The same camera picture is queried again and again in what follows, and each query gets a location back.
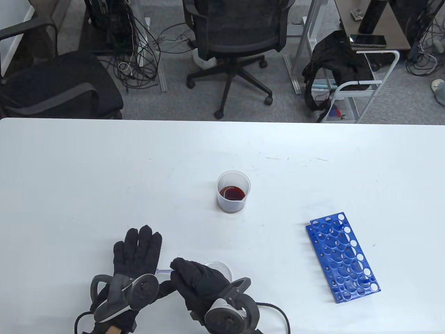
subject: black glove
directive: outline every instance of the black glove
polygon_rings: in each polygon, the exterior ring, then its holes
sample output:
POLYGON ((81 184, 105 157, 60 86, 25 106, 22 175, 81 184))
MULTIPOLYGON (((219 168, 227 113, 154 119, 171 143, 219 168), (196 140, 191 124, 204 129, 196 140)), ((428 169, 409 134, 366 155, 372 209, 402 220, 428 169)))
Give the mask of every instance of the black glove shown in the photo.
MULTIPOLYGON (((152 234, 148 225, 142 227, 139 233, 137 229, 131 228, 125 236, 125 241, 119 241, 114 245, 114 274, 122 274, 133 279, 144 274, 154 274, 158 267, 161 244, 162 236, 158 232, 152 234)), ((171 281, 162 282, 153 302, 174 291, 175 288, 171 281)), ((99 293, 96 302, 91 305, 92 313, 107 299, 108 292, 109 285, 107 284, 99 293)), ((128 333, 131 331, 138 313, 138 311, 128 310, 107 321, 106 324, 96 323, 93 333, 101 333, 111 326, 121 329, 123 333, 128 333)))
POLYGON ((193 311, 195 320, 204 325, 207 311, 230 282, 218 270, 180 257, 170 267, 174 270, 170 275, 174 288, 184 298, 187 309, 193 311))

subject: black mesh chair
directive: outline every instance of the black mesh chair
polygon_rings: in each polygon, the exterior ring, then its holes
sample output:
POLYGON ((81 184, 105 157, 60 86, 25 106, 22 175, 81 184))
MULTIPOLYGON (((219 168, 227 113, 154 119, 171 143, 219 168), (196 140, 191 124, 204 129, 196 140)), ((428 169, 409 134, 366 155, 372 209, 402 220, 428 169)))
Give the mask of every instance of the black mesh chair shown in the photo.
POLYGON ((221 107, 214 113, 216 119, 224 116, 224 105, 232 79, 236 75, 267 93, 264 104, 272 104, 272 91, 243 68, 257 61, 260 68, 267 67, 264 55, 246 60, 239 58, 272 49, 281 51, 284 48, 287 15, 294 2, 295 0, 182 0, 186 23, 195 33, 199 57, 203 60, 212 57, 222 60, 222 64, 216 67, 189 74, 187 87, 195 87, 193 79, 227 73, 221 107))
MULTIPOLYGON (((0 30, 0 41, 51 26, 49 17, 38 16, 0 30)), ((80 51, 25 68, 8 78, 1 76, 0 118, 112 118, 122 119, 122 96, 101 62, 80 51)))

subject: wall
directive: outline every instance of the wall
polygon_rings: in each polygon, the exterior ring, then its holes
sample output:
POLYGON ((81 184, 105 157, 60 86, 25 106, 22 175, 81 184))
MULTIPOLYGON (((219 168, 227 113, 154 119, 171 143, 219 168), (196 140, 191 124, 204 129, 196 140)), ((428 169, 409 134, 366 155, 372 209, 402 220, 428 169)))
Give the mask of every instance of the wall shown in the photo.
MULTIPOLYGON (((29 20, 34 8, 28 0, 0 0, 0 29, 29 20)), ((4 75, 22 35, 0 41, 1 73, 4 75)))

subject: skin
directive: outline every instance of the skin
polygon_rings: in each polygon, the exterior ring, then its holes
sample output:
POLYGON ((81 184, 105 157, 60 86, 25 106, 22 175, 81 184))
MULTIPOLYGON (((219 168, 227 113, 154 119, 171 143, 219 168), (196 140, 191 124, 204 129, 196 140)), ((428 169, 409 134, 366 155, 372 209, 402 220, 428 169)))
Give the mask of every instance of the skin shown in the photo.
POLYGON ((121 330, 119 328, 116 328, 114 326, 111 326, 108 331, 106 332, 106 334, 121 334, 121 330))

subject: chair armrest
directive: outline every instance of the chair armrest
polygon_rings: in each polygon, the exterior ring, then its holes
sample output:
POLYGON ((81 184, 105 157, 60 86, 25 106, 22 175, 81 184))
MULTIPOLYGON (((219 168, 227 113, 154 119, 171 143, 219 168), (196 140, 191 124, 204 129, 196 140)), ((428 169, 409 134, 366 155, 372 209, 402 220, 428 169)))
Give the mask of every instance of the chair armrest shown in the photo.
POLYGON ((195 7, 194 0, 182 0, 184 7, 184 18, 186 24, 194 31, 198 55, 207 60, 209 51, 209 36, 207 28, 207 17, 200 14, 195 7))
POLYGON ((284 0, 283 7, 281 8, 281 18, 280 18, 280 28, 279 28, 279 42, 280 48, 277 52, 281 51, 286 46, 287 39, 287 17, 289 15, 289 10, 292 5, 295 3, 295 0, 284 0))
POLYGON ((54 21, 52 20, 51 17, 49 16, 37 16, 34 17, 26 22, 22 22, 16 25, 13 25, 12 27, 8 27, 5 29, 1 29, 0 30, 0 41, 4 40, 6 38, 10 38, 10 37, 14 37, 17 35, 21 35, 23 33, 26 33, 28 31, 40 28, 40 27, 48 27, 51 26, 54 28, 54 32, 55 32, 55 43, 54 43, 54 47, 55 47, 55 56, 57 56, 57 26, 54 23, 54 21))
POLYGON ((5 106, 4 108, 15 113, 15 114, 24 115, 24 116, 33 116, 33 115, 37 115, 41 112, 44 112, 46 110, 49 110, 51 108, 60 106, 63 103, 71 101, 74 98, 81 96, 82 94, 85 94, 87 92, 91 92, 91 95, 92 95, 91 110, 92 110, 92 113, 96 114, 97 106, 98 106, 98 102, 99 102, 99 94, 98 94, 96 88, 94 88, 94 86, 90 83, 83 83, 83 84, 77 85, 63 93, 60 93, 56 96, 52 96, 49 99, 39 102, 33 106, 23 107, 23 108, 12 108, 10 106, 5 106))

